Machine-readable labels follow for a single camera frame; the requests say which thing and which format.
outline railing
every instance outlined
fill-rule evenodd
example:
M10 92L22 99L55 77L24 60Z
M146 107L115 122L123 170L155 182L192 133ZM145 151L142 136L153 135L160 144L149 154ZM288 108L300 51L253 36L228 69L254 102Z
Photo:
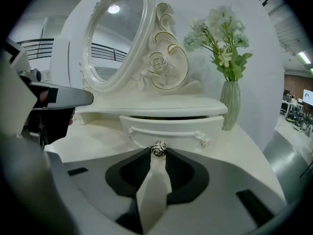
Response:
M17 42L27 50L29 60L51 57L53 38L32 39ZM91 44L91 56L117 62L124 62L127 53L100 44Z

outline ribbed vase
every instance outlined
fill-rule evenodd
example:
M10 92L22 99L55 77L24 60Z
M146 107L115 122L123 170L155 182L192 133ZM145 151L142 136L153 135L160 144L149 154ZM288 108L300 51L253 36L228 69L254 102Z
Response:
M230 131L237 122L237 118L240 112L241 99L240 86L238 82L224 82L220 101L226 105L228 109L226 114L222 114L224 117L222 130Z

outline ceiling light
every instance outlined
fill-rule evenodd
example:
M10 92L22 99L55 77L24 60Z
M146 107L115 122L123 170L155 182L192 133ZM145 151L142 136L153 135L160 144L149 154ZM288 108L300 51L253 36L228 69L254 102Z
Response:
M306 54L304 54L303 52L300 52L299 55L302 57L302 59L304 60L304 62L306 64L310 64L311 61L308 59L308 57L306 56Z
M119 7L118 7L117 5L112 5L112 6L108 9L108 11L109 11L110 13L112 13L112 14L115 14L115 13L119 12Z

